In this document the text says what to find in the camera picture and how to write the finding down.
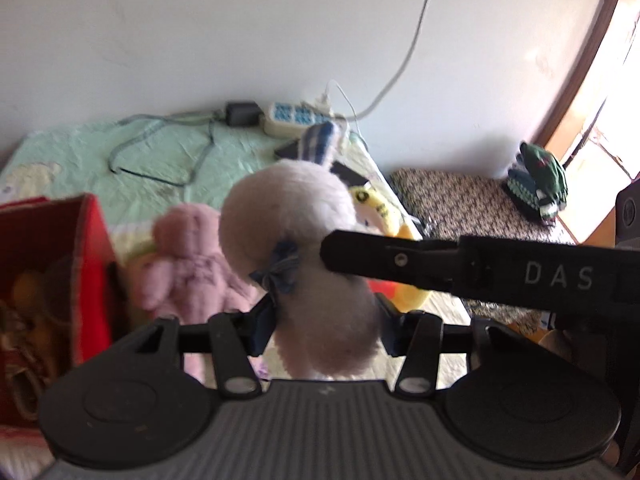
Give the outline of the yellow tiger plush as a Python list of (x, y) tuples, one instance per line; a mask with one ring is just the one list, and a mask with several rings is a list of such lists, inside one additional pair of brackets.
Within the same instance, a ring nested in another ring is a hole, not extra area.
[[(388, 200), (365, 177), (349, 169), (341, 162), (334, 162), (331, 167), (335, 174), (349, 190), (354, 202), (358, 223), (368, 232), (390, 237), (418, 240), (411, 231), (410, 224), (400, 209)], [(430, 292), (407, 284), (368, 278), (372, 292), (380, 292), (400, 311), (423, 309)]]

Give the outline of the white plush bunny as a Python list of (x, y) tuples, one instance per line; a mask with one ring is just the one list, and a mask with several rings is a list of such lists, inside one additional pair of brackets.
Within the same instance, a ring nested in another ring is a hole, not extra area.
[(222, 252), (274, 300), (274, 341), (296, 379), (358, 376), (378, 352), (380, 318), (367, 281), (328, 270), (320, 257), (329, 234), (358, 226), (352, 196), (331, 171), (340, 140), (332, 120), (311, 126), (296, 158), (236, 182), (220, 213)]

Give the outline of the patterned stool cushion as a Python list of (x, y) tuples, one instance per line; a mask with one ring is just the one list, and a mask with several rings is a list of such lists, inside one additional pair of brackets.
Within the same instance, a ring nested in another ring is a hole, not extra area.
[(440, 240), (462, 235), (515, 238), (570, 244), (561, 223), (543, 226), (528, 220), (506, 194), (502, 182), (455, 172), (404, 168), (388, 176), (390, 187), (423, 233)]

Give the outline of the pink plush bear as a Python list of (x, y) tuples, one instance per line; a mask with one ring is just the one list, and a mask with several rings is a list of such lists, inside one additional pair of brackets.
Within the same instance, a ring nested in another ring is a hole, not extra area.
[(158, 218), (154, 249), (129, 265), (132, 305), (153, 318), (172, 315), (186, 325), (254, 307), (260, 292), (224, 258), (219, 220), (220, 213), (205, 204), (181, 204)]

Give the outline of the green folded clothing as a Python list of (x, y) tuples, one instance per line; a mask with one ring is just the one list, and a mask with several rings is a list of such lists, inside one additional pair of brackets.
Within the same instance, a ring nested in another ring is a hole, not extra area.
[(552, 153), (537, 144), (520, 144), (502, 188), (527, 220), (542, 226), (553, 226), (566, 207), (565, 169)]

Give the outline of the red cardboard box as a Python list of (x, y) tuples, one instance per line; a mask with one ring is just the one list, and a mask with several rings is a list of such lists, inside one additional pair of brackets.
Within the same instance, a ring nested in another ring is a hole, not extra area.
[(41, 396), (129, 330), (98, 198), (1, 208), (1, 423), (35, 427)]

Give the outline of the white charger plug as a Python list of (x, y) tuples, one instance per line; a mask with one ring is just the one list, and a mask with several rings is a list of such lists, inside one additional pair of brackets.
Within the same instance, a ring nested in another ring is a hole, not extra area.
[(332, 102), (330, 97), (331, 83), (328, 81), (323, 91), (317, 99), (314, 100), (314, 107), (322, 114), (332, 113)]

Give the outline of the green bed sheet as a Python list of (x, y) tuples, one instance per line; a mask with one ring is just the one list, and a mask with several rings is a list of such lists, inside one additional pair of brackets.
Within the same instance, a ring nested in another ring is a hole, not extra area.
[[(1, 170), (1, 205), (94, 194), (119, 264), (128, 266), (151, 248), (156, 217), (182, 202), (220, 209), (237, 180), (276, 162), (274, 151), (290, 142), (267, 136), (260, 127), (214, 125), (209, 114), (173, 122), (138, 116), (37, 132)], [(356, 133), (343, 142), (336, 160), (369, 180), (400, 209), (419, 240), (423, 237), (420, 220), (411, 218)], [(178, 188), (123, 169), (176, 183), (195, 177)], [(33, 479), (52, 462), (42, 437), (2, 439), (1, 472), (9, 479)]]

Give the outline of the white power strip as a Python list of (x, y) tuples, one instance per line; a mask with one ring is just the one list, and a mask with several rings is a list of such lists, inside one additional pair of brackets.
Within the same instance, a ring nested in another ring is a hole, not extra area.
[(311, 126), (342, 119), (342, 116), (324, 114), (305, 104), (273, 102), (262, 114), (260, 126), (267, 136), (295, 140)]

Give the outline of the black power adapter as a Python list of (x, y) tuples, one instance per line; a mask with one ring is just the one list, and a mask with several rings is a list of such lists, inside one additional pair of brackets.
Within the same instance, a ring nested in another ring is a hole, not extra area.
[(224, 121), (231, 128), (253, 127), (259, 124), (262, 109), (254, 101), (232, 101), (224, 109)]

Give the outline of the wooden door frame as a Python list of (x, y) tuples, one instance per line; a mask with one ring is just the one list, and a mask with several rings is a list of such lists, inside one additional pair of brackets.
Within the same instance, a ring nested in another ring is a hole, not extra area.
[(594, 14), (590, 29), (585, 36), (575, 63), (568, 73), (549, 113), (534, 135), (533, 141), (535, 144), (547, 144), (570, 109), (570, 104), (573, 103), (582, 83), (585, 81), (593, 60), (596, 58), (602, 41), (608, 32), (617, 3), (618, 0), (600, 0), (597, 12)]

